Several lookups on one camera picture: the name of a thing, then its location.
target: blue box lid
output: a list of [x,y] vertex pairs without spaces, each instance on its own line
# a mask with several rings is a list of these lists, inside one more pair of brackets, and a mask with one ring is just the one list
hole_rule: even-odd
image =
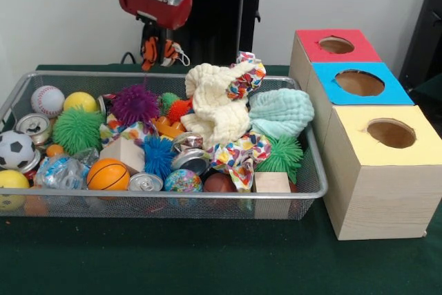
[[314,63],[313,67],[332,104],[414,105],[384,63]]

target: cable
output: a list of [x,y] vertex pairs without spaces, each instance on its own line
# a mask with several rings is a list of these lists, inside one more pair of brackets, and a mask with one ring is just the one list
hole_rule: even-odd
[[124,62],[126,61],[127,57],[130,57],[132,60],[132,64],[136,64],[137,62],[135,61],[135,57],[133,56],[133,54],[131,52],[126,52],[124,53],[122,60],[120,61],[120,64],[124,64]]

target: yellow tennis ball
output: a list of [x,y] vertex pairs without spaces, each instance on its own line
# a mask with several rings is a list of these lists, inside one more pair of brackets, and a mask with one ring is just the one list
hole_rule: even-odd
[[[18,171],[0,171],[0,188],[28,189],[28,179]],[[0,211],[14,211],[25,202],[22,195],[0,195]]]
[[86,112],[98,111],[98,104],[95,98],[83,92],[73,93],[66,98],[63,109],[66,111],[72,107],[83,107]]

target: wire mesh basket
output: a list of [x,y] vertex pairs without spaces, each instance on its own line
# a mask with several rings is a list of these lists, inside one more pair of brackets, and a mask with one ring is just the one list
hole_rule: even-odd
[[[84,91],[98,97],[143,82],[158,95],[172,92],[185,98],[185,75],[97,72],[44,72],[24,75],[0,109],[2,131],[32,113],[32,93],[45,85],[65,95]],[[266,77],[259,91],[297,88],[288,77]],[[0,216],[100,218],[224,218],[300,220],[316,198],[327,192],[327,179],[315,137],[308,126],[299,137],[305,156],[298,171],[296,193],[176,193],[0,188]],[[16,209],[8,206],[20,205]]]

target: tin can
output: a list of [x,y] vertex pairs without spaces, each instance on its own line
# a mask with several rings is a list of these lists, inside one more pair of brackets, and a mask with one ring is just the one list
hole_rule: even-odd
[[128,190],[160,191],[162,187],[163,187],[163,180],[161,180],[160,177],[148,173],[138,173],[131,177]]
[[180,153],[187,149],[202,149],[202,136],[188,132],[178,135],[172,141],[173,151]]
[[113,100],[115,99],[115,97],[116,95],[108,93],[97,98],[99,109],[105,117],[107,117],[111,113],[111,108],[113,106]]
[[48,117],[39,113],[31,113],[22,117],[15,127],[18,131],[29,135],[35,146],[43,146],[52,134],[52,124]]
[[35,150],[34,159],[32,159],[29,164],[20,169],[20,173],[22,173],[26,178],[30,181],[34,181],[34,177],[37,174],[37,171],[40,167],[41,161],[41,153],[38,150]]
[[187,149],[172,160],[172,170],[188,169],[198,176],[202,175],[210,165],[210,155],[202,149]]

